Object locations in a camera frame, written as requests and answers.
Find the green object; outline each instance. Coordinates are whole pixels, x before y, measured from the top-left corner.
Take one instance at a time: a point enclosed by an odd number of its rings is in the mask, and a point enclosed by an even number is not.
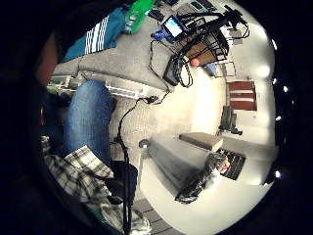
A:
[[[156,0],[138,0],[130,8],[126,16],[125,32],[135,33],[137,32],[142,23],[144,22],[146,15],[150,9],[154,6]]]

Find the door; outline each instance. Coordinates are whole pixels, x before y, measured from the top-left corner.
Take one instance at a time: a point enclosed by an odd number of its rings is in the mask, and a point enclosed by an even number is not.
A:
[[[228,82],[230,105],[234,110],[256,111],[256,94],[253,81]]]

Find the black cable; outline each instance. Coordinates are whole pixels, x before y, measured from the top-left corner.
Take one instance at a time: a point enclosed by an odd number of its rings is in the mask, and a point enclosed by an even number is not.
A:
[[[118,125],[118,131],[117,131],[117,137],[115,138],[115,142],[118,143],[123,151],[124,154],[124,161],[125,161],[125,177],[124,177],[124,187],[123,187],[123,230],[125,232],[126,235],[129,234],[130,229],[131,229],[131,202],[130,202],[130,198],[129,198],[129,189],[130,189],[130,170],[129,170],[129,156],[128,156],[128,151],[127,151],[127,147],[124,144],[124,141],[121,137],[121,127],[122,127],[122,123],[123,120],[125,119],[125,117],[131,113],[133,110],[135,110],[135,108],[137,107],[137,104],[139,101],[144,100],[143,98],[140,98],[138,100],[136,100],[135,105],[129,109],[124,116],[121,118],[121,120],[119,121],[119,125]]]
[[[159,105],[163,102],[163,100],[166,98],[166,96],[170,93],[170,89],[169,89],[169,86],[168,84],[163,80],[163,78],[157,74],[157,72],[154,70],[154,67],[153,67],[153,59],[154,59],[154,43],[157,42],[161,45],[163,45],[165,48],[167,48],[168,50],[170,50],[173,54],[176,53],[175,51],[175,48],[172,48],[170,46],[167,46],[166,44],[164,44],[162,41],[158,41],[158,40],[152,40],[151,43],[150,43],[150,60],[149,60],[149,68],[150,70],[152,71],[152,73],[157,77],[159,78],[163,84],[165,85],[166,87],[166,91],[165,91],[165,94],[163,95],[163,97],[157,102],[157,103],[153,103],[154,105]]]
[[[202,30],[202,31],[196,33],[195,37],[190,42],[186,43],[186,45],[184,45],[181,48],[181,50],[173,58],[174,75],[183,87],[189,88],[194,83],[192,74],[189,70],[188,61],[186,61],[184,57],[191,50],[192,47],[199,44],[203,40],[205,34],[206,34],[206,30]],[[183,67],[185,67],[187,75],[188,75],[188,82],[187,83],[184,82],[184,80],[181,76],[181,71],[182,71]]]
[[[243,36],[241,36],[241,37],[226,37],[225,40],[226,40],[226,41],[231,41],[231,40],[234,40],[234,39],[243,39],[243,38],[247,38],[247,37],[249,37],[249,29],[248,29],[248,27],[247,27],[247,25],[246,25],[246,31],[245,31],[245,33],[243,34]],[[212,42],[212,43],[210,43],[210,44],[206,44],[206,47],[205,47],[204,49],[202,49],[201,51],[199,51],[199,52],[197,53],[196,57],[198,57],[199,55],[203,54],[203,53],[206,52],[207,50],[210,50],[209,48],[212,47],[214,44],[218,45],[219,42],[218,42],[218,41],[214,41],[214,42]]]

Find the striped cloth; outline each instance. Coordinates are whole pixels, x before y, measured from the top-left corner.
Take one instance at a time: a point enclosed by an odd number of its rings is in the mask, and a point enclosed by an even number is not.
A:
[[[102,163],[87,146],[70,153],[64,159],[49,155],[49,137],[42,136],[45,164],[60,186],[80,202],[96,202],[112,193],[102,178],[113,178],[112,170]]]
[[[108,196],[112,193],[102,178],[112,178],[112,170],[102,163],[87,146],[70,153],[64,159],[50,155],[49,136],[41,136],[41,146],[45,164],[60,186],[79,202],[99,210],[102,222],[123,232],[123,204],[113,205]],[[147,218],[132,209],[130,235],[150,235],[151,225]]]
[[[68,48],[63,62],[116,47],[116,39],[125,27],[125,15],[125,10],[116,8]]]

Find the plaid shirt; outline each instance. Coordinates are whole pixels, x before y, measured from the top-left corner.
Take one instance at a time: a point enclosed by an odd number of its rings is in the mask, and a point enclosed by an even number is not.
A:
[[[102,163],[87,146],[60,158],[49,155],[49,137],[42,136],[45,163],[64,190],[80,202],[99,201],[111,195],[105,181],[96,176],[112,178],[112,170]]]
[[[102,163],[87,146],[67,155],[64,159],[50,155],[48,136],[41,136],[45,163],[64,190],[78,199],[98,207],[105,221],[120,232],[122,230],[123,205],[112,205],[108,196],[112,193],[105,181],[94,175],[113,177],[112,170]],[[151,225],[141,212],[132,210],[131,235],[150,235]]]

